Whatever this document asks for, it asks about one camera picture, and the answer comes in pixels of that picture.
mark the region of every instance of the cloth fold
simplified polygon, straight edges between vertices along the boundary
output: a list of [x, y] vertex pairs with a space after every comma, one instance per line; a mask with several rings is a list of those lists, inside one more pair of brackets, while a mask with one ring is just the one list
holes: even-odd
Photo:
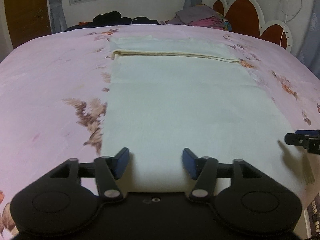
[[213, 43], [204, 40], [160, 40], [152, 36], [125, 37], [110, 39], [111, 58], [116, 55], [165, 55], [202, 57], [221, 60], [225, 62], [237, 62], [238, 58], [230, 54], [225, 44]]

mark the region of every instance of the door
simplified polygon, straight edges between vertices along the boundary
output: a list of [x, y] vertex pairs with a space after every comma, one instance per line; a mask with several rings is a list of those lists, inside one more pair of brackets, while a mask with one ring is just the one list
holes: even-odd
[[47, 0], [4, 0], [13, 48], [51, 34]]

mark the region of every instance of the headboard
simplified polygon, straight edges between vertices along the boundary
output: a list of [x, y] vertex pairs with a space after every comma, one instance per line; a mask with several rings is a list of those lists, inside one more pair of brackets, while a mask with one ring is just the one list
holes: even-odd
[[[263, 12], [256, 0], [233, 0], [229, 5], [226, 0], [216, 0], [212, 8], [226, 17], [232, 32], [280, 45], [284, 22], [273, 20], [265, 23]], [[292, 48], [292, 35], [287, 25], [284, 26], [281, 47], [288, 52]]]

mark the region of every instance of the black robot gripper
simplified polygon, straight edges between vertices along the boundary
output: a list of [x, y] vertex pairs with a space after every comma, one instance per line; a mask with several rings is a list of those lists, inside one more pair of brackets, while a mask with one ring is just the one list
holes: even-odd
[[[244, 160], [219, 163], [186, 148], [182, 163], [196, 180], [188, 195], [124, 196], [115, 181], [129, 158], [128, 148], [93, 163], [71, 158], [17, 193], [10, 205], [20, 232], [14, 240], [299, 239], [292, 232], [299, 198]], [[99, 195], [81, 178], [95, 178]], [[231, 185], [214, 196], [218, 178], [231, 178]]]

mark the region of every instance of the brown headboard panel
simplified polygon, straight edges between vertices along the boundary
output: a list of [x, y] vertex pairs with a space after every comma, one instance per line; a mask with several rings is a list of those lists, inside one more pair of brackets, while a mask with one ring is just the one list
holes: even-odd
[[[212, 8], [225, 15], [231, 24], [232, 32], [280, 45], [284, 23], [273, 20], [265, 24], [263, 12], [256, 0], [234, 0], [229, 6], [225, 0], [216, 0]], [[287, 26], [282, 36], [281, 47], [288, 52], [292, 47], [292, 36]]]

